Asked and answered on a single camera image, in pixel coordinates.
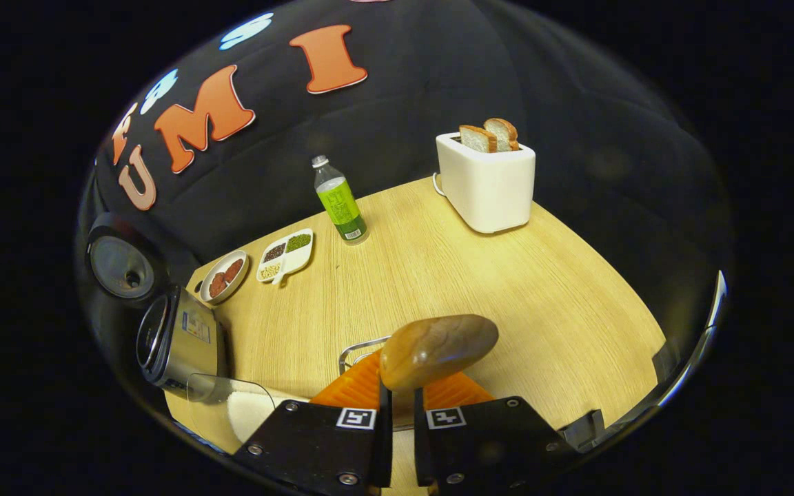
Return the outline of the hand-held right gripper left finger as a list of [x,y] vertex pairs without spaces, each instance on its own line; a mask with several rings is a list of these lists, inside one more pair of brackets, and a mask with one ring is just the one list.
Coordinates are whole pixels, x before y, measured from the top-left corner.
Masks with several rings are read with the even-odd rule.
[[391,482],[393,402],[379,351],[309,401],[284,399],[256,414],[234,462],[289,495],[378,495]]

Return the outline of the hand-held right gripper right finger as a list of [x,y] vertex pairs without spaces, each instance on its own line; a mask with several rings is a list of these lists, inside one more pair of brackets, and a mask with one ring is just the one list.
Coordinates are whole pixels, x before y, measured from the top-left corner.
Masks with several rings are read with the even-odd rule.
[[526,399],[464,373],[415,392],[416,478],[431,495],[542,495],[577,458]]

